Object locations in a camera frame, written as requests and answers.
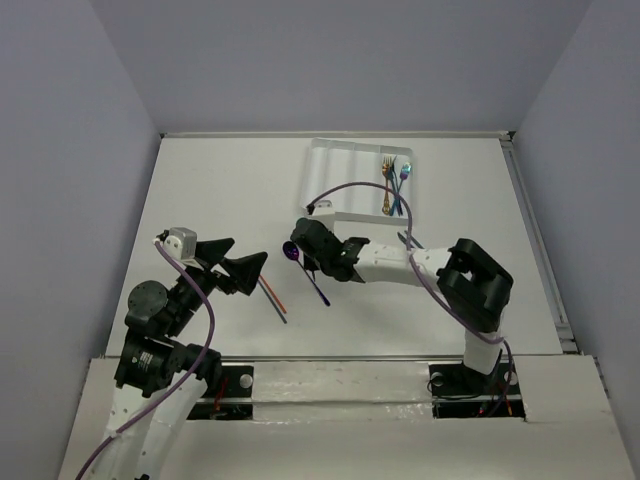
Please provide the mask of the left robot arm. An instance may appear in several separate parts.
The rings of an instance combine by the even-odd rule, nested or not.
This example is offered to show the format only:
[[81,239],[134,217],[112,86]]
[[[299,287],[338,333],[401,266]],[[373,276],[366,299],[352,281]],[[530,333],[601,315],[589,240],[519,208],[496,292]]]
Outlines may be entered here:
[[229,259],[233,244],[231,238],[200,241],[186,228],[155,238],[157,251],[179,276],[171,287],[148,280],[129,294],[108,423],[84,477],[157,479],[186,420],[251,417],[250,407],[224,401],[250,396],[252,367],[223,365],[210,347],[211,333],[201,345],[177,340],[199,308],[212,308],[213,291],[254,291],[268,255]]

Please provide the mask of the shiny purple spoon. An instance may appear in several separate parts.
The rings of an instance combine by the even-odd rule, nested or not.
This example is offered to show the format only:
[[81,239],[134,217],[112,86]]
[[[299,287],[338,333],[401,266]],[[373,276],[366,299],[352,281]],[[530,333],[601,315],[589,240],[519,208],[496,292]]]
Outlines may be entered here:
[[309,282],[313,286],[314,290],[316,291],[316,293],[318,294],[318,296],[320,297],[320,299],[322,300],[324,305],[327,306],[327,307],[330,307],[331,306],[331,302],[326,297],[326,295],[320,290],[320,288],[316,284],[316,282],[315,282],[314,278],[311,276],[311,274],[305,269],[305,267],[304,267],[304,265],[302,263],[302,260],[301,260],[300,251],[299,251],[298,247],[296,246],[296,244],[294,242],[290,241],[290,240],[285,241],[283,243],[283,245],[282,245],[282,251],[283,251],[283,254],[285,255],[285,257],[287,259],[295,262],[300,267],[300,269],[305,274],[305,276],[307,277],[307,279],[309,280]]

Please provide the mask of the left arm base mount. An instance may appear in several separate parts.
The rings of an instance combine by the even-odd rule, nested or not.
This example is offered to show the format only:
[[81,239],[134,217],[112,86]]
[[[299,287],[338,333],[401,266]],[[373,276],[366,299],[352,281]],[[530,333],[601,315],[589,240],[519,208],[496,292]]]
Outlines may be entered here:
[[217,385],[210,387],[192,408],[190,421],[244,421],[253,419],[254,366],[224,364]]

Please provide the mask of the matte dark blue fork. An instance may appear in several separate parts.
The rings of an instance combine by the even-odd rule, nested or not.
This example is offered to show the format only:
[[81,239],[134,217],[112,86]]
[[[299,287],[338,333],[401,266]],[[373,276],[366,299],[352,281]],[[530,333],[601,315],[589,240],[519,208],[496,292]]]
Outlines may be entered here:
[[395,170],[395,160],[396,158],[393,158],[389,166],[389,179],[391,182],[392,192],[394,195],[394,202],[391,207],[391,215],[397,214],[398,216],[401,216],[403,214],[403,208],[402,208],[401,201],[399,199],[398,177]]

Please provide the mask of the dark blue knife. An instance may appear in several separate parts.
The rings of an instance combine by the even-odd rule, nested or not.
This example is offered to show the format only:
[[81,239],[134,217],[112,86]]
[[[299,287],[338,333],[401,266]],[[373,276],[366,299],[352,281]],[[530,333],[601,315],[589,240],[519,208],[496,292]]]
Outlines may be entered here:
[[413,245],[413,238],[411,236],[406,236],[406,232],[398,232],[397,237],[403,245],[405,245],[406,243],[409,243],[410,246]]

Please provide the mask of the orange chopstick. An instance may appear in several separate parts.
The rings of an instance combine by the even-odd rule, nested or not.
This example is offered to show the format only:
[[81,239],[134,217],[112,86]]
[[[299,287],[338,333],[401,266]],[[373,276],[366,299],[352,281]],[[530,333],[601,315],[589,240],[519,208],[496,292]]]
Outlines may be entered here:
[[269,283],[266,281],[266,279],[264,278],[264,276],[260,275],[260,281],[262,283],[262,285],[266,288],[267,292],[269,293],[271,299],[276,303],[276,305],[278,306],[279,310],[283,313],[286,314],[287,310],[284,306],[284,304],[281,302],[281,300],[278,298],[278,296],[276,295],[275,291],[272,289],[272,287],[269,285]]

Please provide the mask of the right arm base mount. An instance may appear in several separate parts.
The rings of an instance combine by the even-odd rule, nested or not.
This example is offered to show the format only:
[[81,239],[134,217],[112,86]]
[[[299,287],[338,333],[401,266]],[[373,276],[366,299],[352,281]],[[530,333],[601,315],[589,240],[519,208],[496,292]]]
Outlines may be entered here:
[[516,368],[506,362],[489,376],[462,363],[433,364],[426,387],[436,419],[526,417]]

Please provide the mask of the shiny blue fork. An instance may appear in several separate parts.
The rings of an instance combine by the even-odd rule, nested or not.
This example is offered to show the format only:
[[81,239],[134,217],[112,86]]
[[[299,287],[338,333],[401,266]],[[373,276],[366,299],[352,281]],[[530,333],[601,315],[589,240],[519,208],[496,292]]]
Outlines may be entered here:
[[392,210],[398,215],[398,216],[402,216],[404,211],[403,211],[403,207],[402,207],[402,202],[400,200],[400,191],[401,191],[401,187],[402,187],[402,180],[401,178],[398,176],[396,171],[393,171],[393,181],[394,181],[394,192],[395,192],[395,197],[394,197],[394,205],[392,207]]

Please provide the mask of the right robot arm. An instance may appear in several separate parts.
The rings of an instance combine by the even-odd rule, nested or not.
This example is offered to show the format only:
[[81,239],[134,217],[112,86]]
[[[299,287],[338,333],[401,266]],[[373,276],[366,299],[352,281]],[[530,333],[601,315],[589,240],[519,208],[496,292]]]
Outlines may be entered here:
[[462,384],[482,392],[496,381],[503,351],[501,321],[514,280],[475,241],[460,238],[439,249],[386,245],[364,237],[341,241],[310,218],[297,221],[290,240],[315,269],[338,282],[425,288],[465,329]]

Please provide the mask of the teal green knife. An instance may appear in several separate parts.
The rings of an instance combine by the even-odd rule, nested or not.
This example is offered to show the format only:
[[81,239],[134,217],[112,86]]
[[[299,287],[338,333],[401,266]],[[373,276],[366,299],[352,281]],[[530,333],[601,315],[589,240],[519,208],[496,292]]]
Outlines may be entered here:
[[414,248],[424,248],[424,246],[414,236],[410,235],[409,232],[405,230],[403,242],[406,243],[407,241],[409,241]]

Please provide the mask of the ornate gold fork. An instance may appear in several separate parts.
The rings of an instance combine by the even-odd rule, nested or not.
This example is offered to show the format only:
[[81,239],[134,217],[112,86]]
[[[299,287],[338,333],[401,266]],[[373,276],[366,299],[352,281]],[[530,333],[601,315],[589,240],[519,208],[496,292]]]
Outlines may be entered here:
[[390,180],[389,180],[389,169],[391,166],[391,158],[389,156],[384,156],[383,160],[382,160],[382,167],[381,167],[381,171],[382,171],[382,175],[384,177],[384,181],[385,181],[385,193],[384,193],[384,197],[383,197],[383,204],[382,204],[382,213],[386,216],[390,215],[390,211],[391,211],[391,203],[390,203],[390,194],[389,194],[389,186],[390,186]]

